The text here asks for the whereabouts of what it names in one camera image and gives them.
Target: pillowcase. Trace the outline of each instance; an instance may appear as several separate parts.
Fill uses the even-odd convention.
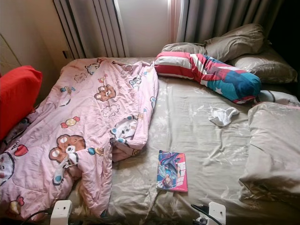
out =
[[[161,52],[182,52],[182,53],[192,53],[192,54],[204,54],[207,55],[204,45],[197,44],[197,43],[188,43],[188,42],[181,42],[181,43],[174,43],[169,44],[163,47]]]
[[[258,76],[262,83],[297,82],[297,71],[269,45],[257,55],[242,55],[230,64]]]
[[[254,99],[255,104],[259,102],[276,102],[282,105],[300,107],[300,102],[296,96],[271,90],[261,90],[258,96]]]
[[[261,103],[248,119],[251,139],[240,199],[283,201],[300,209],[300,108]]]
[[[195,80],[238,104],[255,98],[261,90],[257,76],[207,55],[162,52],[154,67],[158,75]]]
[[[243,54],[258,54],[264,43],[263,28],[259,24],[246,24],[221,37],[206,40],[207,55],[226,62]]]
[[[42,73],[31,66],[18,67],[0,78],[0,140],[33,109]]]

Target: mattress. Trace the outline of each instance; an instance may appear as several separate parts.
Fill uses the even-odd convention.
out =
[[[153,58],[116,59],[125,63]],[[235,107],[239,115],[227,127],[208,120],[212,107]],[[149,139],[137,156],[113,164],[112,193],[102,219],[91,215],[78,181],[68,199],[71,220],[85,223],[191,224],[199,217],[190,204],[217,202],[226,206],[227,224],[291,224],[297,212],[282,202],[239,200],[249,146],[248,110],[204,86],[182,79],[160,78]],[[156,190],[158,151],[186,155],[187,193]]]

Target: pink book cover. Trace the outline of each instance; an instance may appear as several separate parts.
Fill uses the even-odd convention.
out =
[[[188,191],[186,157],[183,153],[159,151],[156,188]]]

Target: pink comforter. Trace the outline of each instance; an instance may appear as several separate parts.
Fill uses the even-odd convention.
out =
[[[80,193],[100,217],[110,198],[112,161],[138,154],[146,144],[157,91],[157,74],[147,63],[70,62],[49,96],[1,146],[2,213],[25,219],[65,199],[82,177]]]

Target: white curtain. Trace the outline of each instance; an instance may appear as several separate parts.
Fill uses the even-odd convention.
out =
[[[113,0],[54,0],[74,59],[128,57]]]
[[[181,4],[175,42],[201,43],[248,23],[268,36],[283,0],[174,0]]]

